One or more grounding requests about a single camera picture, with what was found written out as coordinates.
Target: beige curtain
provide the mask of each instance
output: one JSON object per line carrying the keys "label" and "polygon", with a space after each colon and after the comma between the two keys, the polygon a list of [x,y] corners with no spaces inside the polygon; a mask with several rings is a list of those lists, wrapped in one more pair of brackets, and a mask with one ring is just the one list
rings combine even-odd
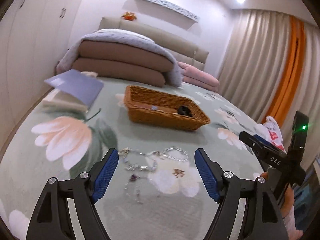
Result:
{"label": "beige curtain", "polygon": [[266,114],[285,67],[288,15],[239,10],[219,76],[219,93],[255,121]]}
{"label": "beige curtain", "polygon": [[292,123],[297,110],[309,116],[308,137],[301,166],[307,169],[320,153],[320,30],[304,24],[306,51],[303,70],[292,105],[281,127],[284,146],[291,141]]}

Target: white plastic bag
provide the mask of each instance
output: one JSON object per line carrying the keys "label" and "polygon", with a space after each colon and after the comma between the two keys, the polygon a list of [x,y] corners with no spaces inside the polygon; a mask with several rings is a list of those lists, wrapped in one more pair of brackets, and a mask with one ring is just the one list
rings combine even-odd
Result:
{"label": "white plastic bag", "polygon": [[257,123],[254,126],[254,130],[256,131],[256,134],[259,135],[261,138],[263,138],[266,141],[272,143],[271,136],[270,136],[268,128],[263,126],[261,123]]}
{"label": "white plastic bag", "polygon": [[269,130],[269,134],[271,137],[271,143],[278,147],[280,150],[286,152],[283,146],[283,139],[280,128],[276,122],[276,120],[272,116],[266,117],[267,121],[263,124]]}

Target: brown pillow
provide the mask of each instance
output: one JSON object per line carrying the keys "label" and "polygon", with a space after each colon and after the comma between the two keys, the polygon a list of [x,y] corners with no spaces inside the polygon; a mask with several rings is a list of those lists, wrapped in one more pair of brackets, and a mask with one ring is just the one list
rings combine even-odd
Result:
{"label": "brown pillow", "polygon": [[80,57],[73,63],[72,68],[94,71],[100,77],[126,79],[156,87],[163,87],[165,84],[164,76],[156,70],[118,61]]}
{"label": "brown pillow", "polygon": [[78,52],[80,57],[115,60],[159,72],[168,72],[174,67],[173,63],[162,55],[116,42],[83,41]]}

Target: orange stuffed toy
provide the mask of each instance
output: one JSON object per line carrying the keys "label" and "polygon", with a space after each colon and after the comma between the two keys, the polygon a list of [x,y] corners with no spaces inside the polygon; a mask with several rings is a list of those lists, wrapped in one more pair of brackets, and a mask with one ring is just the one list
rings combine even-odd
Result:
{"label": "orange stuffed toy", "polygon": [[137,17],[135,16],[134,13],[131,12],[125,12],[124,15],[121,16],[123,19],[127,20],[127,21],[133,21],[136,20]]}

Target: pink pillow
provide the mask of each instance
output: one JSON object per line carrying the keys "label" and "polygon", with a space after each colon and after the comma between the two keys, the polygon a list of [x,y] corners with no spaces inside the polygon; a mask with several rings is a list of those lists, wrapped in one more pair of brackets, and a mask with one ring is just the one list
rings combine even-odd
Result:
{"label": "pink pillow", "polygon": [[180,73],[181,73],[182,75],[184,75],[185,70],[184,70],[183,68],[181,68],[181,67],[179,67],[179,70],[180,70]]}
{"label": "pink pillow", "polygon": [[209,91],[214,91],[214,92],[218,92],[218,87],[213,87],[213,86],[210,86],[208,84],[205,84],[199,80],[196,80],[194,78],[190,78],[190,77],[187,77],[187,76],[183,76],[183,79],[182,79],[183,82],[186,82],[186,83],[189,83],[189,84],[192,84],[192,85],[195,85],[197,87],[201,87],[201,88],[204,88],[204,89],[207,89]]}
{"label": "pink pillow", "polygon": [[183,74],[187,77],[194,78],[212,87],[217,87],[219,85],[219,81],[214,76],[206,72],[203,72],[194,66],[191,66],[183,62],[178,62],[178,65],[181,68],[185,69]]}

